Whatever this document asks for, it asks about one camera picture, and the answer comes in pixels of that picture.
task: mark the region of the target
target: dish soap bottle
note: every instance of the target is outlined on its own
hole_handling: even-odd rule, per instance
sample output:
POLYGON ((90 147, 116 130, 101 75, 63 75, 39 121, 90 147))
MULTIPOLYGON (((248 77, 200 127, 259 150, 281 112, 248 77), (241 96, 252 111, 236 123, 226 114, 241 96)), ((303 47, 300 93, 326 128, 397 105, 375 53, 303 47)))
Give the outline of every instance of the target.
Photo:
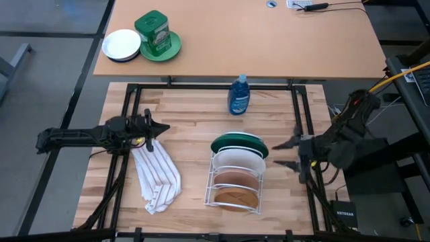
POLYGON ((247 76, 242 74, 228 91, 228 111, 233 115, 243 114, 247 111, 251 92, 247 83, 247 76))

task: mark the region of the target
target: wooden plate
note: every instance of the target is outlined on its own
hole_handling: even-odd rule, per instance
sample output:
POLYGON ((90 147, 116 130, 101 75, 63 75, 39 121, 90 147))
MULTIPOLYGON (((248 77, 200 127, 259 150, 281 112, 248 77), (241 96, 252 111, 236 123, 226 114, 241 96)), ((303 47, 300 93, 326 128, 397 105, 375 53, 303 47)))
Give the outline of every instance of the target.
POLYGON ((215 175, 214 184, 233 184, 259 190, 258 179, 249 171, 229 168, 215 175))
MULTIPOLYGON (((237 204, 257 208, 258 197, 255 192, 244 188, 221 188, 216 191, 215 202, 237 204)), ((248 212, 246 208, 236 208, 233 206, 220 206, 222 209, 232 212, 248 212)))

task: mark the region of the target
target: label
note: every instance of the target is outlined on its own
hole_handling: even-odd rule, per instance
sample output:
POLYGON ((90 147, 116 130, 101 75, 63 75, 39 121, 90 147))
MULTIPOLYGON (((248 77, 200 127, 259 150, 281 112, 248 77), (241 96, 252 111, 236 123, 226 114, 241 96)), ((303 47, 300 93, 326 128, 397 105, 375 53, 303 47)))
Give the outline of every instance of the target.
POLYGON ((160 56, 166 50, 171 47, 169 22, 165 22, 163 25, 154 30, 154 34, 151 36, 145 36, 146 49, 155 56, 160 56))
POLYGON ((235 113, 241 113, 247 109, 249 96, 236 98, 231 104, 231 110, 235 113))

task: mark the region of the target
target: white dish towel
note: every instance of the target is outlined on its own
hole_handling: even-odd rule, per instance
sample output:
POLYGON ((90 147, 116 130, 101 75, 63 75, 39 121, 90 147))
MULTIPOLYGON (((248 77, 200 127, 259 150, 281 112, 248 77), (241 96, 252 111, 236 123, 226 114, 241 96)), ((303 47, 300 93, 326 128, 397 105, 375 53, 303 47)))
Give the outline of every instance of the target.
POLYGON ((153 139, 152 144, 153 152, 146 145, 132 149, 142 197, 149 201, 145 208, 150 214, 166 210, 181 193, 181 175, 175 164, 159 141, 153 139))

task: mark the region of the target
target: green saucer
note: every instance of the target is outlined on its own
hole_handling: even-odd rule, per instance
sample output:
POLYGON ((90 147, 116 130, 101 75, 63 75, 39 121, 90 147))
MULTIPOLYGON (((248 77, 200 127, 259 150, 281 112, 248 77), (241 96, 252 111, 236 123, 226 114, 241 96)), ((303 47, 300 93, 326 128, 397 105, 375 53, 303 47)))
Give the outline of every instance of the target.
POLYGON ((224 134, 219 136, 212 142, 210 148, 214 153, 217 153, 222 147, 227 146, 248 147, 258 150, 263 154, 263 159, 269 155, 269 149, 260 139, 243 134, 224 134))
POLYGON ((164 52, 160 56, 153 56, 150 52, 146 50, 144 44, 140 45, 140 53, 150 61, 162 62, 170 60, 177 55, 179 50, 181 50, 181 39, 175 32, 170 31, 170 41, 172 42, 172 47, 170 47, 169 50, 166 50, 166 52, 164 52))

